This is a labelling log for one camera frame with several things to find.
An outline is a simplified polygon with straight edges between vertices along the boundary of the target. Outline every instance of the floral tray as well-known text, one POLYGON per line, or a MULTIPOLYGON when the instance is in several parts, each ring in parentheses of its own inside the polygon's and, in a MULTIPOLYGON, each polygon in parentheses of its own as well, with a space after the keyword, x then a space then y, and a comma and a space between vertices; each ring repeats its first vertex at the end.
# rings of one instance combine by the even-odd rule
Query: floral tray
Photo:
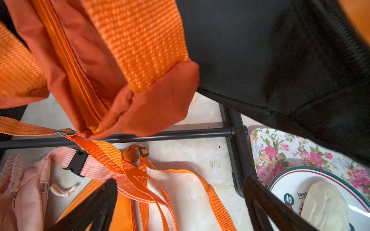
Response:
POLYGON ((370 201, 370 178, 366 170, 341 153, 276 129, 255 129, 250 142, 257 176, 265 187, 286 169, 309 166, 340 177, 370 201))

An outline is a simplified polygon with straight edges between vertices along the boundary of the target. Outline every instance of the side release buckle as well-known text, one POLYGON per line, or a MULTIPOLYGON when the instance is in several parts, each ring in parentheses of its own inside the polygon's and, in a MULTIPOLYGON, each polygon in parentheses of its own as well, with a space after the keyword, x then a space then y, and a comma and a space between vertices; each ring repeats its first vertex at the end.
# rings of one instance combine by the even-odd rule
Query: side release buckle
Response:
POLYGON ((77 150, 71 162, 69 163, 68 167, 65 168, 65 170, 71 170, 71 172, 78 175, 79 177, 84 177, 81 176, 81 171, 82 168, 84 167, 88 155, 89 154, 87 152, 77 150))

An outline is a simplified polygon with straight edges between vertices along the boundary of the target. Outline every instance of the bread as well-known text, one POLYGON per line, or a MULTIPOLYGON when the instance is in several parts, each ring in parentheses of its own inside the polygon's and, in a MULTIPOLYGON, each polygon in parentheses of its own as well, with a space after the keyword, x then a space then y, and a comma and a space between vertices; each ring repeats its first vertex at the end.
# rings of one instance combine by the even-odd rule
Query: bread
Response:
POLYGON ((347 208, 337 187, 320 181, 310 187, 301 217, 319 231, 349 231, 347 208))

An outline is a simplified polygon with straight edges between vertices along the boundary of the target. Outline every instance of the black zipper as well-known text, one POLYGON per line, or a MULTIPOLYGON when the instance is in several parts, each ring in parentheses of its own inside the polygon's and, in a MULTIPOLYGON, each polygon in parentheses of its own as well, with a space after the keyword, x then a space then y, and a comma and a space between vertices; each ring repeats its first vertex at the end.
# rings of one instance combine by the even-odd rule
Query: black zipper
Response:
POLYGON ((370 78, 370 48, 357 33, 338 2, 310 0, 309 5, 336 53, 347 64, 351 75, 370 78))

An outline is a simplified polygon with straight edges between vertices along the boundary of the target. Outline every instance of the red stripe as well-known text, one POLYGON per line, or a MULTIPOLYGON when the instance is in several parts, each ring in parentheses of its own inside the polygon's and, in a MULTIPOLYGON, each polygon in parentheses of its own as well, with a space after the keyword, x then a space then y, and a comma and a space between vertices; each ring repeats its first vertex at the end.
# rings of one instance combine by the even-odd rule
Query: red stripe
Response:
MULTIPOLYGON (((331 177, 328 177, 328 176, 326 176, 326 175, 323 175, 323 174, 321 174, 321 173, 318 173, 318 172, 313 172, 313 171, 307 171, 307 170, 299 170, 299 171, 303 171, 303 172, 308 172, 308 173, 316 173, 316 174, 318 174, 318 175, 321 175, 321 176, 323 176, 323 177, 326 177, 326 178, 328 178, 328 179, 330 179, 330 180, 332 180, 332 181, 334 181, 334 182, 336 182, 336 183, 338 183, 337 181, 335 181, 334 179, 332 179, 331 177)), ((287 176, 287 175, 289 175, 289 174, 291 174, 291 173, 296 173, 296 172, 299 172, 299 171, 292 171, 292 172, 290 172, 290 173, 288 173, 288 174, 286 174, 286 175, 284 175, 284 176, 287 176)), ((279 180, 280 179, 278 179, 275 183, 274 183, 274 185, 272 186, 272 188, 271 188, 271 190, 270 191, 272 191, 272 189, 275 187, 275 185, 279 182, 279 180)), ((360 204, 366 209, 366 211, 368 212, 368 213, 370 213, 370 211, 367 209, 367 207, 362 203, 362 201, 361 200, 359 200, 358 199, 358 197, 356 196, 356 195, 354 195, 350 190, 348 190, 344 185, 342 185, 342 184, 340 184, 339 183, 339 185, 340 186, 342 186, 345 190, 347 190, 350 194, 352 194, 352 196, 354 196, 356 199, 357 199, 357 201, 358 202, 360 202, 360 204)))

